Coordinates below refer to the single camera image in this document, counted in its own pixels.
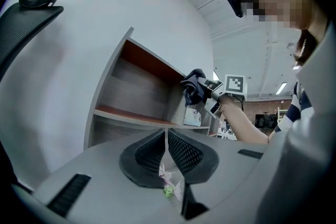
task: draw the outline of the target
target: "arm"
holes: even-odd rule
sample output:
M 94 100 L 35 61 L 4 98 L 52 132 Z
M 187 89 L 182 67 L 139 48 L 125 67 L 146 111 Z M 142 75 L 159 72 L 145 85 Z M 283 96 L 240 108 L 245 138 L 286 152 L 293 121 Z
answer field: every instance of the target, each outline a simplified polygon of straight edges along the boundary
M 253 126 L 245 113 L 235 104 L 231 97 L 220 98 L 220 110 L 229 122 L 239 141 L 247 143 L 268 144 L 268 136 Z
M 268 140 L 271 140 L 274 134 L 275 134 L 275 131 L 271 132 L 271 134 L 268 137 Z

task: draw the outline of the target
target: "green object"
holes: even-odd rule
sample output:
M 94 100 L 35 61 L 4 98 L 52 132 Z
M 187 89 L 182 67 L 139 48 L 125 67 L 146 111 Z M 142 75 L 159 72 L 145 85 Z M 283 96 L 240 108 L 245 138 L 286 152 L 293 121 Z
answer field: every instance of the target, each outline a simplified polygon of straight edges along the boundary
M 166 186 L 163 189 L 164 196 L 167 198 L 174 194 L 174 188 L 172 186 Z

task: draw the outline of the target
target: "hand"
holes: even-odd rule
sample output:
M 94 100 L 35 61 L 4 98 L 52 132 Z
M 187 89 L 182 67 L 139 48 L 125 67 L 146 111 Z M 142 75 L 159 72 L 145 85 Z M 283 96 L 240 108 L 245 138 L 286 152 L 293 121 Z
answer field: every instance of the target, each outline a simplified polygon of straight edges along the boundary
M 222 95 L 219 98 L 219 102 L 220 102 L 220 111 L 223 112 L 223 110 L 225 110 L 226 107 L 230 107 L 232 105 L 235 105 L 235 102 L 233 101 L 233 98 L 231 96 L 228 96 L 227 94 Z

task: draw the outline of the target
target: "brick wall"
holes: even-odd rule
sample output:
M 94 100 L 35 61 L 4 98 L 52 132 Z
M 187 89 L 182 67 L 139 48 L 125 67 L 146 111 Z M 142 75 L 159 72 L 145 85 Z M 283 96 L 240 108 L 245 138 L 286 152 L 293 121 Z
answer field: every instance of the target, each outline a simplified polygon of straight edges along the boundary
M 255 123 L 256 114 L 277 114 L 278 108 L 288 109 L 291 100 L 284 100 L 283 104 L 281 101 L 260 101 L 260 102 L 245 102 L 244 112 L 248 119 Z

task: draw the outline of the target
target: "hair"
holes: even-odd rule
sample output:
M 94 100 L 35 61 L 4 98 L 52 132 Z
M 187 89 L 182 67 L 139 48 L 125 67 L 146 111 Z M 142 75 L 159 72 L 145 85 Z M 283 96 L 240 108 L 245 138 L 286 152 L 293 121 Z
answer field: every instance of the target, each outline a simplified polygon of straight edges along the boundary
M 311 56 L 317 46 L 317 40 L 313 37 L 308 30 L 301 30 L 301 36 L 296 45 L 296 59 L 297 65 L 302 66 Z
M 253 14 L 265 14 L 263 10 L 259 9 L 259 5 L 255 0 L 253 1 Z M 317 44 L 317 40 L 309 33 L 308 30 L 301 30 L 301 36 L 296 46 L 296 54 L 294 55 L 297 65 L 302 66 L 308 60 Z

